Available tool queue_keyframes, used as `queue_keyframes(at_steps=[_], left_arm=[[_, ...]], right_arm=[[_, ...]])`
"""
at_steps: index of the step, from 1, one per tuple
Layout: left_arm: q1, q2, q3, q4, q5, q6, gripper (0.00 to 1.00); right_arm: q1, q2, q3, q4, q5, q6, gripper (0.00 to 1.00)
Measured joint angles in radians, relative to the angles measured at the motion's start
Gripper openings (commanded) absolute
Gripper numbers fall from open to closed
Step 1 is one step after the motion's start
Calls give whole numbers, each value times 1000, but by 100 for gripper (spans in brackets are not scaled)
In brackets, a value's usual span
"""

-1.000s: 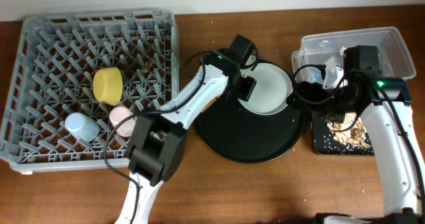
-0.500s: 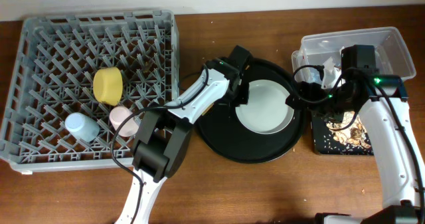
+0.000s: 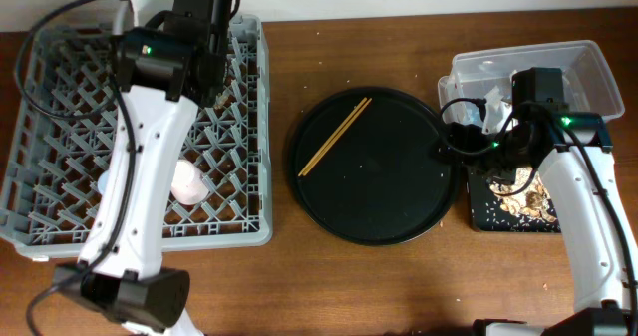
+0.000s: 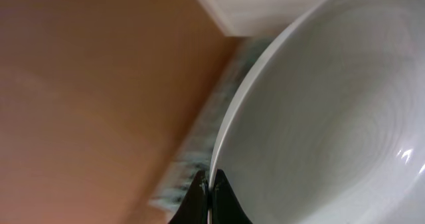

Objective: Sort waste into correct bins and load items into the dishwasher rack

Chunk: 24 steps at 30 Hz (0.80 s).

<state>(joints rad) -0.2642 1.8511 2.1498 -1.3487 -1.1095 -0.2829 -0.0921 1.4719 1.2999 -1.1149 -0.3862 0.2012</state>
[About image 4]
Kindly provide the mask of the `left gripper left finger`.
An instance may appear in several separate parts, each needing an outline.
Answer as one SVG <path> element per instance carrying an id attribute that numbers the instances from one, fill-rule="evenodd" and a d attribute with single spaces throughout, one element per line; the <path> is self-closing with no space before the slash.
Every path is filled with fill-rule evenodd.
<path id="1" fill-rule="evenodd" d="M 205 171 L 198 171 L 169 224 L 207 224 L 209 185 Z"/>

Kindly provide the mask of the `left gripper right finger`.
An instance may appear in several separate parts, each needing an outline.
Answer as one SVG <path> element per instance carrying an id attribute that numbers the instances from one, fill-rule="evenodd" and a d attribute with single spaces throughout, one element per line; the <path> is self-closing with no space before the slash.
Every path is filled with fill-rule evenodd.
<path id="1" fill-rule="evenodd" d="M 216 171 L 211 189 L 211 221 L 212 224 L 252 224 L 221 169 Z"/>

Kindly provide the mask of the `grey ceramic plate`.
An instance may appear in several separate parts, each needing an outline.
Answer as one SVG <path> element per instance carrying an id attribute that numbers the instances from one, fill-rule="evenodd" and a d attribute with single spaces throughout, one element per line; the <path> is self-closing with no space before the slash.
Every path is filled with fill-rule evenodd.
<path id="1" fill-rule="evenodd" d="M 424 222 L 424 0 L 325 0 L 243 80 L 214 146 L 253 223 Z"/>

